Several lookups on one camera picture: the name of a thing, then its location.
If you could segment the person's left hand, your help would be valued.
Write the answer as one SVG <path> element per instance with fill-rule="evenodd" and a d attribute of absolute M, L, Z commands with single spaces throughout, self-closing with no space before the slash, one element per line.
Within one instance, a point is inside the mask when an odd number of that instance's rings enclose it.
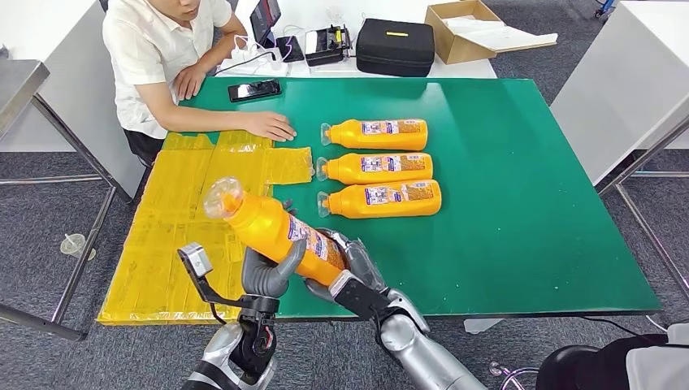
<path fill-rule="evenodd" d="M 180 71 L 174 80 L 174 89 L 179 101 L 196 96 L 206 78 L 206 70 L 201 64 L 190 65 Z"/>

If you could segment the person's right hand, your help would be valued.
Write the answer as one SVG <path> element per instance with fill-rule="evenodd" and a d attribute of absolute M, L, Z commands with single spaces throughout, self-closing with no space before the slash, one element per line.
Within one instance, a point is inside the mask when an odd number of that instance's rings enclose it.
<path fill-rule="evenodd" d="M 245 131 L 272 141 L 293 141 L 297 132 L 284 115 L 271 111 L 244 113 Z"/>

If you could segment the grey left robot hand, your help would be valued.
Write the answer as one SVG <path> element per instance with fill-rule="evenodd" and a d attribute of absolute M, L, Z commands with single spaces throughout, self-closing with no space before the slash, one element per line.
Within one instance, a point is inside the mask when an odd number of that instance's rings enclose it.
<path fill-rule="evenodd" d="M 241 270 L 241 285 L 248 294 L 280 298 L 288 289 L 288 280 L 301 264 L 307 240 L 292 243 L 287 257 L 274 262 L 258 251 L 246 247 Z"/>

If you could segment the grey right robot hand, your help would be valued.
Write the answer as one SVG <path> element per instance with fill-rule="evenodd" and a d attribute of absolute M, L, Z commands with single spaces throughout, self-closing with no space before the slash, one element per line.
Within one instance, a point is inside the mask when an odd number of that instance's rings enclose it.
<path fill-rule="evenodd" d="M 375 262 L 371 260 L 366 246 L 361 240 L 350 240 L 341 232 L 329 228 L 318 228 L 317 231 L 337 244 L 339 251 L 344 256 L 343 259 L 346 260 L 349 271 L 357 276 L 366 286 L 378 292 L 383 291 L 387 287 L 383 276 Z M 326 286 L 313 279 L 304 279 L 303 281 L 311 294 L 324 301 L 335 303 Z"/>

